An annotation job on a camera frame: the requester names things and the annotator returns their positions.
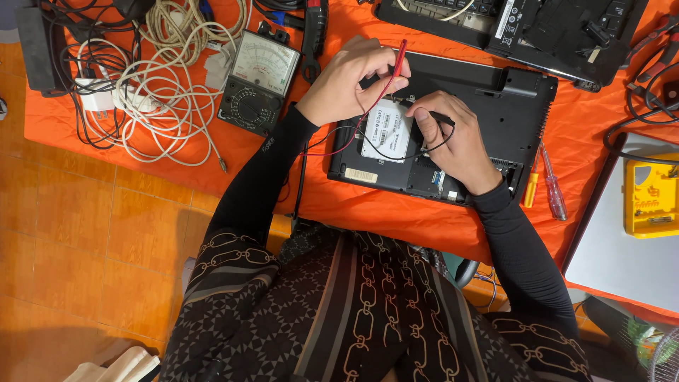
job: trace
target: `yellow screwdriver handle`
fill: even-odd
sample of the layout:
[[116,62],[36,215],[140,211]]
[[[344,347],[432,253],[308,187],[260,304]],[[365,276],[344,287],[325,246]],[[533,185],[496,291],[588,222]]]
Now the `yellow screwdriver handle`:
[[526,195],[524,196],[524,207],[533,208],[533,202],[535,201],[535,192],[538,189],[538,178],[540,174],[530,173],[528,178],[528,185],[526,186]]

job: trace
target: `hand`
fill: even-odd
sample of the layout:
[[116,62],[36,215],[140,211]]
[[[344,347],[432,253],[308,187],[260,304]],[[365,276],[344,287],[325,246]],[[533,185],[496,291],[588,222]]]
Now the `hand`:
[[426,95],[413,103],[406,116],[414,116],[427,147],[441,144],[452,132],[448,124],[441,124],[429,114],[436,111],[455,122],[455,133],[445,145],[429,153],[431,160],[446,174],[461,181],[472,195],[492,191],[502,182],[502,174],[490,162],[485,152],[479,123],[460,99],[442,91]]
[[[364,114],[389,83],[388,65],[396,64],[397,54],[392,48],[381,48],[378,39],[355,36],[330,60],[295,107],[316,126]],[[368,89],[361,89],[359,81],[375,74],[380,80]],[[403,60],[401,75],[394,78],[385,94],[408,86],[407,59]]]

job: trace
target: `orange tablecloth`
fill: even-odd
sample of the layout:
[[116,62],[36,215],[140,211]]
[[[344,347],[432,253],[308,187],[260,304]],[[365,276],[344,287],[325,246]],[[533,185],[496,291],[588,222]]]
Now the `orange tablecloth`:
[[[70,2],[74,6],[77,5],[76,1]],[[670,3],[670,0],[649,1],[635,41],[653,29],[656,20],[662,14],[679,11],[679,4],[675,3],[669,9]],[[215,10],[217,21],[229,26],[234,17],[235,2],[212,1],[211,5]],[[111,20],[120,19],[115,12],[107,16]],[[249,29],[256,29],[258,22],[262,19],[263,17],[255,11]],[[290,44],[299,49],[301,32],[290,32]],[[366,37],[377,37],[383,45],[394,47],[399,46],[401,39],[407,38],[408,49],[414,52],[499,67],[516,66],[510,61],[447,39],[381,22],[372,15],[370,5],[359,6],[356,0],[330,1],[328,37],[325,54],[320,58],[321,66],[324,67],[342,44],[357,33]],[[121,46],[128,47],[131,34],[109,33],[107,38]],[[657,46],[658,44],[651,44],[647,51],[652,52]],[[150,58],[154,53],[153,48],[147,43],[143,44],[143,48],[144,58]],[[194,83],[203,82],[204,57],[212,53],[214,52],[203,52],[198,63],[190,68]],[[544,142],[548,147],[554,171],[559,177],[570,219],[566,222],[558,222],[551,217],[544,186],[538,189],[535,206],[525,210],[558,264],[564,260],[606,157],[607,153],[601,143],[604,131],[615,122],[625,120],[629,116],[624,101],[625,80],[632,75],[632,71],[640,65],[640,61],[643,61],[647,54],[650,53],[641,53],[630,69],[620,71],[613,84],[602,89],[599,94],[576,90],[566,80],[559,83],[556,100],[552,104],[547,120]],[[307,91],[308,86],[297,74],[289,100],[299,100]],[[226,122],[216,119],[211,122],[210,134],[229,169],[226,175],[219,168],[214,155],[200,167],[185,167],[166,158],[151,164],[137,162],[118,147],[106,151],[95,150],[78,140],[74,126],[74,107],[69,97],[47,99],[41,97],[38,92],[26,92],[26,138],[163,177],[174,183],[215,196],[222,194],[233,176],[263,141],[261,137]],[[311,143],[325,136],[328,129],[328,126],[321,128]],[[655,128],[651,134],[660,139],[679,143],[676,129],[670,127]],[[329,145],[329,142],[327,145],[320,145],[312,152],[329,152]],[[204,138],[196,137],[183,149],[181,157],[188,161],[198,161],[204,157],[205,150]],[[473,210],[330,181],[326,179],[328,165],[329,158],[327,157],[309,157],[304,197],[300,207],[302,217],[343,228],[369,230],[490,264],[488,245],[485,242],[483,230],[480,229],[478,217]],[[292,212],[298,180],[299,160],[291,170],[291,195],[286,201],[276,206],[276,213]],[[603,295],[625,300],[608,294]],[[679,317],[679,313],[654,307],[648,308]]]

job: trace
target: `person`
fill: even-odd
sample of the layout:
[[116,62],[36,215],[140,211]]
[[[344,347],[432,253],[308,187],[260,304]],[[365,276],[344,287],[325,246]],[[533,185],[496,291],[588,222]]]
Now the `person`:
[[[263,246],[304,144],[361,115],[396,52],[351,39],[235,176],[207,228],[160,381],[590,381],[566,286],[485,152],[476,115],[435,92],[407,111],[428,147],[429,114],[456,123],[430,153],[471,194],[510,313],[479,314],[417,247],[303,221],[280,255]],[[408,62],[386,93],[408,85]],[[362,89],[364,77],[381,79]]]

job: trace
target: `black arm sleeve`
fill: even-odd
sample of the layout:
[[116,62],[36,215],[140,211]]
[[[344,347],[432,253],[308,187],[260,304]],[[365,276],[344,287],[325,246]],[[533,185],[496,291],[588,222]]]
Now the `black arm sleeve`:
[[519,204],[512,202],[507,185],[502,182],[473,201],[512,312],[559,321],[577,333],[561,273]]
[[224,192],[206,236],[227,227],[252,238],[268,231],[285,176],[317,130],[291,105]]

